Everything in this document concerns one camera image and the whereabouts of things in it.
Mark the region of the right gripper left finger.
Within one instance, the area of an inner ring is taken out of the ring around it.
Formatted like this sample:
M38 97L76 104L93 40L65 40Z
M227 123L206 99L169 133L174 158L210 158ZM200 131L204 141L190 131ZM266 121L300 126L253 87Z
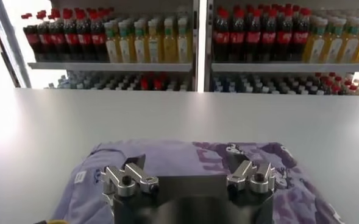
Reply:
M156 194L159 191L159 179L143 170L145 160L146 155L142 154L127 158L120 168L106 166L101 173L102 194L108 197L112 195L131 197L137 189L145 194Z

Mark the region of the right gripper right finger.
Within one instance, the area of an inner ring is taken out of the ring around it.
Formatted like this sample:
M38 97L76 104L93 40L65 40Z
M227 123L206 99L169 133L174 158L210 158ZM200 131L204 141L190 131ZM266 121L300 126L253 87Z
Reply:
M275 191L275 168L271 163L254 164L236 144L226 148L231 174L226 178L227 190L237 193L245 189L256 194Z

